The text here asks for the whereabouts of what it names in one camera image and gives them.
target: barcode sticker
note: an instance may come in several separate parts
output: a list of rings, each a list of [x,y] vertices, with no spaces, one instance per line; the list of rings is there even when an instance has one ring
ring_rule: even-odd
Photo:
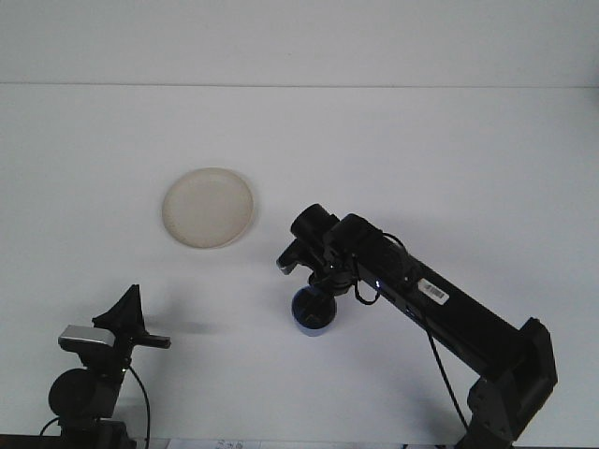
[[[430,299],[434,299],[435,301],[441,303],[441,305],[445,304],[445,302],[449,299],[449,295],[446,292],[424,278],[418,281],[418,290],[420,290]]]

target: round plastic dish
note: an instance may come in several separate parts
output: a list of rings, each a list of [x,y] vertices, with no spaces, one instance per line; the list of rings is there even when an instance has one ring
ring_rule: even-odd
[[[252,192],[234,172],[217,167],[187,173],[167,192],[162,219],[169,234],[194,248],[218,248],[252,221]]]

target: robotic arm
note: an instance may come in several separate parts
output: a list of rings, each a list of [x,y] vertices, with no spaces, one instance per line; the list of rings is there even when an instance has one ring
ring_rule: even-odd
[[[49,393],[52,411],[62,428],[59,449],[135,449],[123,422],[111,418],[136,345],[167,349],[169,337],[150,335],[143,322],[139,285],[131,285],[94,327],[68,326],[58,338],[65,351],[76,353],[85,369],[70,369]]]
[[[460,449],[512,447],[557,383],[547,329],[535,318],[516,329],[410,255],[402,243],[354,214],[341,221],[320,205],[292,224],[296,237],[277,260],[284,274],[310,268],[292,311],[316,329],[334,318],[334,297],[357,282],[372,287],[481,377],[471,388],[472,420]]]

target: black cable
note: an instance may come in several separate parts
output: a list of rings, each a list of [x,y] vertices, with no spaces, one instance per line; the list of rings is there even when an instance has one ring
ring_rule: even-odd
[[[402,444],[402,449],[407,449],[409,446],[409,444]],[[446,449],[447,446],[445,446],[444,444],[435,444],[434,447],[436,447],[436,449]]]
[[[143,386],[143,383],[141,382],[141,379],[139,378],[138,374],[135,372],[133,367],[131,367],[131,365],[129,365],[129,369],[131,370],[131,374],[133,374],[133,377],[135,377],[135,380],[138,381],[139,387],[141,388],[141,393],[143,393],[143,398],[146,402],[147,425],[145,449],[148,449],[148,447],[150,447],[150,400],[148,399],[148,393],[146,392],[146,388],[145,386]]]
[[[468,423],[466,422],[466,419],[464,418],[464,415],[461,412],[461,408],[458,403],[458,400],[456,399],[456,395],[453,392],[453,388],[451,388],[451,384],[449,383],[449,378],[447,377],[446,370],[443,367],[441,357],[439,356],[439,352],[437,351],[437,345],[434,343],[434,339],[432,338],[431,329],[429,328],[429,323],[427,322],[427,317],[424,314],[422,315],[422,322],[424,323],[424,328],[427,331],[427,336],[429,337],[429,343],[431,344],[434,359],[437,361],[437,365],[439,366],[439,370],[441,371],[441,375],[443,376],[443,381],[446,383],[449,396],[451,397],[453,405],[456,408],[456,412],[458,412],[458,416],[460,417],[461,423],[463,424],[464,428],[468,430]]]
[[[41,437],[44,432],[48,429],[48,427],[50,427],[52,424],[54,424],[56,421],[58,421],[58,416],[56,416],[55,418],[52,418],[50,421],[48,421],[46,423],[46,426],[42,427],[41,430],[39,431],[39,436]]]
[[[361,302],[365,306],[371,306],[376,301],[378,301],[378,298],[381,296],[381,293],[380,292],[376,292],[376,296],[374,297],[374,299],[372,301],[366,300],[366,299],[364,299],[362,297],[362,295],[359,293],[359,290],[358,290],[358,282],[359,282],[358,260],[354,256],[352,258],[352,261],[353,261],[353,269],[354,269],[354,282],[353,282],[353,285],[354,285],[354,296],[356,297],[356,299],[359,302]]]

